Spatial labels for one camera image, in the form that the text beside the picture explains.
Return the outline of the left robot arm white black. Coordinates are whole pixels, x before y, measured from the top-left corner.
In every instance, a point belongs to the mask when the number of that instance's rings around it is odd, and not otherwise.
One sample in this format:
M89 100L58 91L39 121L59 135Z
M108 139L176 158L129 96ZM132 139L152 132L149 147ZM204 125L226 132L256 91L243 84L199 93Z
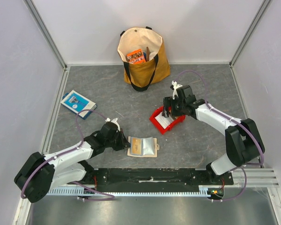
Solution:
M116 122L106 122L102 128L64 150L29 156L14 178L21 197L31 203L41 200L50 190L67 183L89 184L95 180L95 169L87 162L106 148L114 151L130 147L123 130Z

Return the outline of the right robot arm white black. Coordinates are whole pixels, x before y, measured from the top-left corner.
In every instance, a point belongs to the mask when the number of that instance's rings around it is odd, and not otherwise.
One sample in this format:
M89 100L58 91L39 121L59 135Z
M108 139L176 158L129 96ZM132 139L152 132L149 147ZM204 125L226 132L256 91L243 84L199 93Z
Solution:
M217 184L223 174L257 157L264 159L265 147L254 120L231 117L206 100L196 99L189 85L173 81L170 88L173 94L163 99L163 117L190 116L210 125L225 137L225 154L206 166L205 179L209 184Z

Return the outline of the beige leather card holder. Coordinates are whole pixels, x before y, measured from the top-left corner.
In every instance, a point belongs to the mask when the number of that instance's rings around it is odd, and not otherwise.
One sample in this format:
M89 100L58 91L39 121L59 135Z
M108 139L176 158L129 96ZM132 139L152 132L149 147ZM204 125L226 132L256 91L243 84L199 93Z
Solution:
M131 143L131 136L128 137L129 143ZM160 149L157 139L153 137L140 138L142 140L142 154L141 156L132 155L130 148L127 149L127 155L136 158L156 158L157 152Z

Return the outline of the red plastic bin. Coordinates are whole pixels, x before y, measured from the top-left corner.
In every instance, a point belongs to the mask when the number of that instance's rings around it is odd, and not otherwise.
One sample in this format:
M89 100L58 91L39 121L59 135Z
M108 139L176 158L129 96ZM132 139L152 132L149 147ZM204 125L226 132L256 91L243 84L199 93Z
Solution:
M172 117L162 116L163 106L157 108L152 115L150 116L149 120L155 126L155 128L164 135L166 132L171 131L177 124L182 123L185 120L185 115Z

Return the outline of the gold credit card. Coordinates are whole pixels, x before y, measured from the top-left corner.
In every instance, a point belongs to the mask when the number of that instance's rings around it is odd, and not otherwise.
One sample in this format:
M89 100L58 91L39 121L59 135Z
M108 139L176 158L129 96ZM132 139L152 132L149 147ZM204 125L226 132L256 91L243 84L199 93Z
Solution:
M141 156L142 154L142 140L140 138L131 138L130 152L132 155Z

